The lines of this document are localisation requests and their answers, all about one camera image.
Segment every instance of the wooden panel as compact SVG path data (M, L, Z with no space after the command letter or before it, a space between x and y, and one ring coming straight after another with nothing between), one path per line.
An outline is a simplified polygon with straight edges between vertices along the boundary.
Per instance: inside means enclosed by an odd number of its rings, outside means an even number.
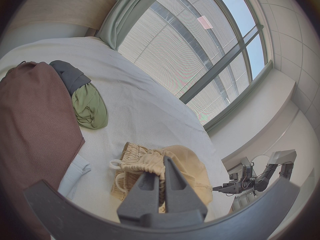
M98 30L116 0L27 0L8 30L37 22L64 22Z

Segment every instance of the blue sky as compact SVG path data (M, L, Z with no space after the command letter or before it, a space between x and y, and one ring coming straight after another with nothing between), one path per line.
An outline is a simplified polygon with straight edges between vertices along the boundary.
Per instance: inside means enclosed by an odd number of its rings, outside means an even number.
M242 36L246 35L254 26L255 22L244 0L222 0L235 19ZM247 46L253 79L264 67L264 59L260 37L256 36Z

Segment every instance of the white fabric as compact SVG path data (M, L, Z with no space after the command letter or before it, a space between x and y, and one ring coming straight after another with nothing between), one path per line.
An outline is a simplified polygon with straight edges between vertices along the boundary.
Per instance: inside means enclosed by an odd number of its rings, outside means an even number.
M22 61L62 60L87 75L102 95L109 113L105 128L81 128L79 151L92 170L78 183L73 202L100 217L118 222L120 200L111 196L114 170L126 142L150 149L183 145L205 164L212 186L228 182L228 173L214 155L214 145L195 113L117 51L95 38L47 39L15 48L0 60L0 76ZM233 198L213 192L206 221L226 215Z
M73 199L80 177L89 171L91 171L90 163L77 154L63 176L58 192L64 197Z

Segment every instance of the green garment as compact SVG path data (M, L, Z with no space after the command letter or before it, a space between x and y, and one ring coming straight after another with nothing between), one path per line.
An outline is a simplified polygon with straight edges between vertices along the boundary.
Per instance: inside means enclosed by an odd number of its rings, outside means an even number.
M76 89L71 97L78 124L88 129L107 126L108 112L100 93L92 83Z

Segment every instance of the green curtain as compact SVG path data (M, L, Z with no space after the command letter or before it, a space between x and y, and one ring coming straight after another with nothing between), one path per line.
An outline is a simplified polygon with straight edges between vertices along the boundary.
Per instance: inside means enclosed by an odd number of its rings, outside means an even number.
M117 50L133 25L156 0L117 0L101 29L100 38Z

